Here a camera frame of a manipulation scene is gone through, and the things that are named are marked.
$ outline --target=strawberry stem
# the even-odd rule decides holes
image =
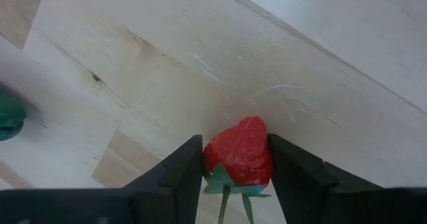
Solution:
[[[222,202],[221,202],[220,218],[218,219],[218,224],[224,224],[224,217],[226,216],[227,201],[231,192],[232,190],[229,187],[224,187],[224,190],[222,191]]]

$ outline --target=wooden floor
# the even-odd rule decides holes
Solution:
[[[29,113],[0,189],[121,187],[248,115],[381,186],[427,186],[426,27],[426,0],[0,0],[1,88]],[[256,223],[283,223],[266,193]],[[196,223],[219,206],[202,195]]]

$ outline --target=strawberry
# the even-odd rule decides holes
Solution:
[[[230,194],[241,193],[250,223],[252,208],[248,197],[260,194],[268,185],[273,171],[267,145],[267,131],[259,117],[246,117],[238,125],[214,137],[203,151],[208,174],[204,193],[223,193],[220,222]]]

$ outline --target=red strawberry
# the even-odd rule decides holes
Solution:
[[[209,171],[223,163],[238,187],[266,187],[272,176],[266,126],[259,117],[246,117],[235,127],[221,132],[205,147],[203,155]]]
[[[259,117],[247,117],[238,125],[214,137],[203,152],[207,170],[206,194],[222,193],[218,223],[224,223],[228,197],[241,193],[251,224],[254,223],[249,197],[261,194],[273,172],[272,156],[268,151],[267,131]]]

